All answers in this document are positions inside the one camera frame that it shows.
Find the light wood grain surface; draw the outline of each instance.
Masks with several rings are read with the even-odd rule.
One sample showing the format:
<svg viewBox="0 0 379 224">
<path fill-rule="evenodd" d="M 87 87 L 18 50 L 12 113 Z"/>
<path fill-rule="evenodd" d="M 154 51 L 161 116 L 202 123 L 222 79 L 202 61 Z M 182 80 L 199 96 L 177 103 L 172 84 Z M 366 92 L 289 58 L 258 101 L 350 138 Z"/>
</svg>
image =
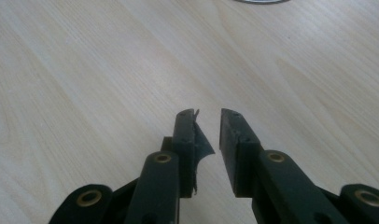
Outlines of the light wood grain surface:
<svg viewBox="0 0 379 224">
<path fill-rule="evenodd" d="M 0 223 L 137 178 L 187 108 L 217 154 L 180 223 L 255 223 L 218 149 L 222 107 L 320 187 L 379 189 L 379 0 L 0 0 Z"/>
</svg>

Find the wooden table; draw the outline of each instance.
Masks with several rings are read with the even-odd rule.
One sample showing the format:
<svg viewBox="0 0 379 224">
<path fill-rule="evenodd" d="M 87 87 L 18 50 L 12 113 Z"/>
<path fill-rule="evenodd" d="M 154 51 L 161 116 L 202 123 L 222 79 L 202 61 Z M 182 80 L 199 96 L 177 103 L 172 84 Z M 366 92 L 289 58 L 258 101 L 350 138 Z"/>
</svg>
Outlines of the wooden table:
<svg viewBox="0 0 379 224">
<path fill-rule="evenodd" d="M 0 0 L 0 223 L 118 189 L 200 108 L 216 151 L 181 223 L 255 223 L 218 149 L 221 108 L 318 186 L 379 189 L 379 0 Z"/>
</svg>

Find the screw hole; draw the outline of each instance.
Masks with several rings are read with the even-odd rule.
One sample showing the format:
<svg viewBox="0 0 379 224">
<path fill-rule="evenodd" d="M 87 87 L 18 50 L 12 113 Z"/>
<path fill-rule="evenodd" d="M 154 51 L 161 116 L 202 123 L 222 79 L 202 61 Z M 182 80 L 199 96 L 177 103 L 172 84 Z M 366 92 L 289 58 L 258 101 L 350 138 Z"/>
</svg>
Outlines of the screw hole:
<svg viewBox="0 0 379 224">
<path fill-rule="evenodd" d="M 371 193 L 364 189 L 358 189 L 355 191 L 355 196 L 367 205 L 379 207 L 379 196 L 374 193 Z"/>
<path fill-rule="evenodd" d="M 80 207 L 89 207 L 98 203 L 100 199 L 102 199 L 102 192 L 97 189 L 91 189 L 78 196 L 77 205 Z"/>
<path fill-rule="evenodd" d="M 155 157 L 155 161 L 159 163 L 165 163 L 165 162 L 170 161 L 171 159 L 172 157 L 167 154 L 160 154 Z"/>
<path fill-rule="evenodd" d="M 285 160 L 284 156 L 277 154 L 277 153 L 274 153 L 274 152 L 269 153 L 268 158 L 269 158 L 269 160 L 274 161 L 274 162 L 282 162 Z"/>
</svg>

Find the black plastic part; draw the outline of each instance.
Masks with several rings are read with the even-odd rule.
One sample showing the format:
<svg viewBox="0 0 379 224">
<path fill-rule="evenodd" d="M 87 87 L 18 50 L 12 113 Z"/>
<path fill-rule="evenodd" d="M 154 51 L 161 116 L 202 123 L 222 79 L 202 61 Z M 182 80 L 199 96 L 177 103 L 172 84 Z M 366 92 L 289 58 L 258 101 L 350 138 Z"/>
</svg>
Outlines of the black plastic part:
<svg viewBox="0 0 379 224">
<path fill-rule="evenodd" d="M 137 180 L 117 189 L 113 192 L 113 197 L 108 210 L 105 213 L 105 218 L 102 223 L 121 224 L 126 218 L 129 204 L 131 203 L 134 190 L 137 185 Z"/>
<path fill-rule="evenodd" d="M 253 163 L 263 148 L 259 138 L 238 112 L 221 110 L 219 148 L 235 196 L 253 197 L 253 193 L 257 192 L 252 186 L 260 185 Z"/>
<path fill-rule="evenodd" d="M 261 152 L 257 173 L 282 223 L 348 223 L 287 154 Z"/>
<path fill-rule="evenodd" d="M 125 224 L 178 223 L 178 156 L 169 151 L 150 154 L 132 197 Z"/>
<path fill-rule="evenodd" d="M 169 138 L 164 138 L 162 150 L 171 150 L 180 158 L 180 197 L 190 198 L 196 190 L 196 169 L 199 161 L 213 154 L 203 132 L 196 123 L 193 109 L 181 111 L 175 118 L 175 130 L 169 147 Z"/>
<path fill-rule="evenodd" d="M 258 224 L 276 224 L 280 223 L 280 216 L 277 214 L 274 204 L 271 198 L 268 196 L 265 188 L 260 184 L 258 177 L 254 178 L 258 180 L 257 184 L 253 185 L 254 196 L 251 203 L 254 216 L 256 217 Z"/>
<path fill-rule="evenodd" d="M 49 223 L 101 223 L 112 195 L 111 189 L 103 185 L 87 185 L 76 189 L 67 196 Z"/>
<path fill-rule="evenodd" d="M 362 184 L 346 185 L 339 198 L 339 208 L 350 223 L 379 224 L 378 189 Z"/>
</svg>

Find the metal ring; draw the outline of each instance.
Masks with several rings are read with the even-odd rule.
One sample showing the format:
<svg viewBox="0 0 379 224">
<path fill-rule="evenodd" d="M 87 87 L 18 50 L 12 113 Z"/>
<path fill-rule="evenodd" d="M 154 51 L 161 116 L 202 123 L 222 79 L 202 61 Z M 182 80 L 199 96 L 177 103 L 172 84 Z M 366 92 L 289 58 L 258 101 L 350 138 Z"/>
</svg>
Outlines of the metal ring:
<svg viewBox="0 0 379 224">
<path fill-rule="evenodd" d="M 80 207 L 88 207 L 98 203 L 102 199 L 102 192 L 98 189 L 90 189 L 81 193 L 77 198 L 77 204 Z"/>
<path fill-rule="evenodd" d="M 168 154 L 159 154 L 154 157 L 155 162 L 159 162 L 159 163 L 165 163 L 165 162 L 170 161 L 171 159 L 172 157 L 169 156 Z"/>
<path fill-rule="evenodd" d="M 268 159 L 274 162 L 282 162 L 285 160 L 285 157 L 279 153 L 271 152 L 268 153 Z"/>
<path fill-rule="evenodd" d="M 373 206 L 373 207 L 379 207 L 379 196 L 369 192 L 365 189 L 358 189 L 355 191 L 356 197 L 362 201 L 363 203 L 366 203 L 367 205 Z"/>
</svg>

